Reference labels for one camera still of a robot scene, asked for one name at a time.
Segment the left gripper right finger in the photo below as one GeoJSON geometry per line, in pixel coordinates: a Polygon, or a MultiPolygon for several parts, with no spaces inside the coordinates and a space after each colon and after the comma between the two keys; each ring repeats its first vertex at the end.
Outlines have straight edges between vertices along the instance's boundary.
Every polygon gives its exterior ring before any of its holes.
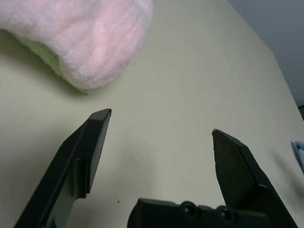
{"type": "Polygon", "coordinates": [[[295,228],[295,221],[249,148],[218,129],[212,137],[216,177],[226,206],[262,213],[274,228],[295,228]]]}

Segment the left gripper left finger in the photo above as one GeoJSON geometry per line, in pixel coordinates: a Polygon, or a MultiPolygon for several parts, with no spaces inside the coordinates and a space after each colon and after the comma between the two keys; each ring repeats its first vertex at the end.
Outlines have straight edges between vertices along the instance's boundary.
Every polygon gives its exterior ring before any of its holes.
{"type": "Polygon", "coordinates": [[[65,227],[74,202],[91,191],[111,113],[91,114],[61,144],[15,227],[65,227]]]}

